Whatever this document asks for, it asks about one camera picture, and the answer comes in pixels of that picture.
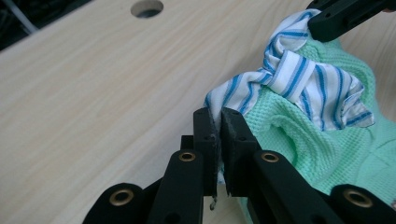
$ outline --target clothing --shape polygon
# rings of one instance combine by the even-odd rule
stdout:
[[[235,77],[220,88],[214,89],[207,95],[205,104],[210,106],[215,118],[221,105],[243,112],[247,125],[261,147],[284,155],[313,188],[329,194],[335,185],[352,184],[370,190],[383,202],[391,205],[396,198],[396,123],[387,120],[380,113],[375,100],[375,77],[370,67],[344,52],[338,40],[320,43],[310,37],[306,23],[317,13],[316,10],[306,10],[282,21],[265,51],[263,68],[254,73],[239,75],[241,77]],[[299,24],[298,31],[295,31],[293,24]],[[290,38],[279,38],[274,44],[274,36],[280,36],[282,31],[290,27],[293,27],[294,32],[304,30],[305,33],[298,35],[296,43]],[[268,81],[261,81],[267,74],[272,76],[268,79],[274,78],[274,74],[279,74],[278,70],[282,70],[283,67],[291,67],[291,72],[301,68],[295,65],[296,61],[292,61],[289,66],[289,61],[281,58],[277,66],[273,66],[275,71],[269,71],[271,64],[276,65],[276,57],[267,52],[271,52],[271,46],[279,44],[292,46],[285,49],[287,53],[280,57],[298,55],[299,61],[315,64],[310,77],[296,84],[298,87],[295,87],[295,91],[290,95],[274,88]],[[309,66],[311,65],[304,66],[302,70],[312,69]],[[349,91],[344,97],[338,96],[343,95],[345,86],[341,88],[341,85],[330,84],[333,77],[320,76],[319,71],[326,68],[336,71],[326,72],[326,76],[335,74],[338,84],[344,83],[347,79],[348,83],[354,83],[346,85]],[[236,86],[240,87],[246,80],[250,81],[243,87],[247,89],[247,93],[240,94]],[[295,94],[298,92],[297,89],[301,88],[301,83],[304,83],[305,87],[296,98]],[[318,91],[310,91],[310,85],[317,85]],[[328,101],[323,101],[323,92],[335,93],[332,96],[326,94],[326,100],[340,100],[326,104]],[[361,113],[370,115],[359,119]],[[372,124],[373,115],[375,124],[369,126]],[[246,201],[241,199],[244,213],[248,217]]]

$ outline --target light wood surface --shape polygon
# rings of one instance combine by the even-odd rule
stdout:
[[[81,223],[99,195],[163,175],[205,94],[256,70],[269,35],[309,1],[96,0],[0,53],[0,223]],[[396,120],[396,13],[342,37]],[[222,191],[204,223],[241,223]]]

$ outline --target wood grain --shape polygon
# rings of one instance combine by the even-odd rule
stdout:
[[[81,223],[108,187],[163,175],[205,94],[256,70],[269,35],[309,1],[96,0],[0,54],[0,223]],[[396,120],[396,15],[343,36]],[[222,193],[204,223],[240,223]]]

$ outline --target dark background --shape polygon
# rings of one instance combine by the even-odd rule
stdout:
[[[60,19],[91,0],[13,0],[38,29]],[[0,50],[28,36],[26,28],[0,0]]]

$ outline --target knitted fabric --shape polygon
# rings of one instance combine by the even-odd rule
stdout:
[[[284,155],[315,189],[329,194],[335,185],[352,184],[391,205],[396,198],[396,123],[379,111],[372,70],[344,52],[337,40],[320,43],[309,38],[296,52],[357,77],[365,86],[361,100],[374,113],[375,125],[321,132],[296,105],[262,88],[245,115],[249,128],[262,148]],[[246,199],[241,203],[247,214]]]

